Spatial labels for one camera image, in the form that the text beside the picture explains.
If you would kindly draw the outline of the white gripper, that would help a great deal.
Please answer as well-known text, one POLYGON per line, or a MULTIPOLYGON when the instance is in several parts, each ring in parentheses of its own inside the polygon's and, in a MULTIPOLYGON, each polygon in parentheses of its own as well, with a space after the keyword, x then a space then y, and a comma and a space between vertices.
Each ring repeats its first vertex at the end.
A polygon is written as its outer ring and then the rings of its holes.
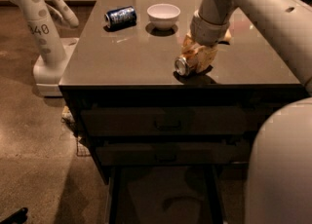
MULTIPOLYGON (((231 33, 226 32, 225 35, 218 41, 218 43, 229 45, 231 37, 231 33)), ((217 47, 200 47, 200 45, 192 39, 190 32, 185 35, 181 46, 181 55, 186 59, 193 58, 194 56, 196 57, 197 65, 195 71, 197 73, 203 72, 211 65, 215 59, 216 53, 217 47)))

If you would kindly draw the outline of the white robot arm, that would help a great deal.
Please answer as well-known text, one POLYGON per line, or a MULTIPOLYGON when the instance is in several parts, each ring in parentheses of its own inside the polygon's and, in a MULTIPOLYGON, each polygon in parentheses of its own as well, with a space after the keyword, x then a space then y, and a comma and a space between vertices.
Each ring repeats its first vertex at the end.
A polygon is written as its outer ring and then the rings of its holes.
MULTIPOLYGON (((206 55, 241 9, 297 78, 312 87, 312 10, 300 0, 202 0, 181 52, 208 66, 206 55)), ((312 98, 291 103, 261 126, 250 156, 245 224, 312 224, 312 98)))

